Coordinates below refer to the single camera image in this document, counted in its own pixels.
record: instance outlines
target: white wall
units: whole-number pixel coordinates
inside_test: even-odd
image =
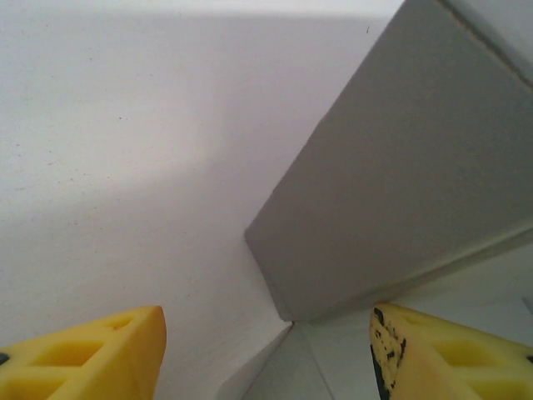
[[[286,326],[243,230],[399,1],[321,3],[0,2],[2,344],[158,303],[158,398],[237,398]]]

